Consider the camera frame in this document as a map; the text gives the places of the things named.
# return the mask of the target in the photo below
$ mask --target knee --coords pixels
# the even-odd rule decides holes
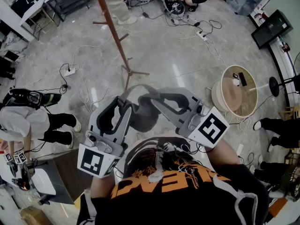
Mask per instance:
[[[193,2],[192,2],[192,0],[185,0],[185,2],[186,2],[186,4],[188,4],[188,5],[190,5],[190,6],[192,6],[192,5],[193,5]]]

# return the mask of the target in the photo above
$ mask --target power strip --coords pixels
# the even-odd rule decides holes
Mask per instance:
[[[70,76],[70,75],[73,75],[73,74],[75,74],[75,73],[76,73],[75,67],[70,68],[70,71],[69,71],[67,68],[65,69],[65,77]]]
[[[203,37],[202,33],[200,33],[199,31],[197,31],[196,34],[197,34],[197,36],[198,36],[199,38],[201,38],[201,40],[202,40],[203,42],[206,42],[206,41],[207,41],[207,38],[206,38],[206,37]]]

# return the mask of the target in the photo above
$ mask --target gray tile floor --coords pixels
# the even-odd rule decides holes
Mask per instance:
[[[145,12],[150,17],[156,17],[162,13],[161,5],[153,1],[143,6]],[[189,38],[179,40],[186,36],[193,36],[194,29],[189,26],[180,26],[169,28],[165,22],[165,16],[155,20],[142,17],[140,7],[132,9],[132,13],[138,16],[138,22],[132,25],[116,25],[119,37],[127,32],[130,34],[122,45],[125,54],[130,60],[130,66],[137,71],[149,72],[149,76],[134,75],[130,79],[130,86],[139,83],[147,83],[155,88],[185,86],[196,93],[200,98],[205,99],[206,105],[213,106],[210,90],[213,83],[217,81],[227,66],[240,65],[245,67],[254,77],[257,86],[268,83],[269,77],[274,76],[279,79],[275,64],[268,50],[259,50],[251,37],[255,30],[248,17],[235,15],[233,11],[221,0],[208,0],[202,4],[192,16],[198,20],[209,19],[220,21],[222,29],[214,29],[210,37],[213,39],[216,49],[224,60],[223,65],[218,56],[212,55],[207,46],[198,38]],[[91,2],[91,7],[86,7],[67,16],[65,22],[60,23],[59,27],[49,27],[46,34],[41,34],[39,41],[33,41],[29,44],[26,58],[16,65],[16,85],[17,87],[26,87],[36,90],[58,88],[63,84],[63,80],[58,69],[64,63],[73,63],[73,55],[78,47],[82,45],[99,46],[98,48],[82,47],[75,54],[74,63],[80,66],[79,71],[71,78],[67,79],[70,89],[62,96],[60,103],[51,107],[53,113],[72,113],[75,114],[82,122],[82,132],[76,135],[75,148],[79,142],[84,139],[84,132],[87,128],[90,114],[82,101],[87,101],[87,92],[91,101],[100,99],[106,89],[109,87],[110,92],[105,99],[119,95],[124,90],[126,73],[122,70],[122,59],[116,48],[113,39],[110,37],[109,28],[106,25],[93,25],[92,21],[104,21],[101,15],[101,9],[95,1]],[[201,23],[205,32],[210,32],[211,27]],[[45,76],[36,84],[32,84],[45,74]],[[14,81],[3,80],[0,98],[7,93],[9,87],[14,85]],[[132,101],[137,101],[139,95],[143,94],[143,89],[136,89],[129,97]],[[271,95],[269,88],[259,89],[260,105],[267,97]],[[253,121],[263,117],[279,118],[278,111],[282,111],[285,106],[283,92],[279,97],[269,98],[252,116]],[[231,123],[236,123],[236,118],[232,117]],[[241,124],[241,128],[246,130],[242,132],[239,125],[231,125],[225,135],[230,145],[236,150],[238,145],[243,141],[243,151],[241,156],[245,163],[250,152],[254,153],[254,164],[257,164],[257,158],[260,154],[266,161],[283,162],[286,150],[275,148],[270,154],[266,152],[271,132],[252,130],[252,121],[249,129],[246,124]],[[167,131],[174,130],[174,126],[165,118],[160,117],[157,125],[152,131],[145,134],[130,129],[126,137],[126,142],[130,146],[136,140],[148,138]],[[52,152],[61,152],[66,148],[60,144],[47,144],[41,152],[33,154],[33,157],[39,157]],[[207,160],[201,154],[197,154],[199,160]],[[61,207],[58,205],[57,211],[61,214]],[[50,206],[43,206],[43,209],[50,209]],[[54,224],[61,224],[59,219],[52,218]]]

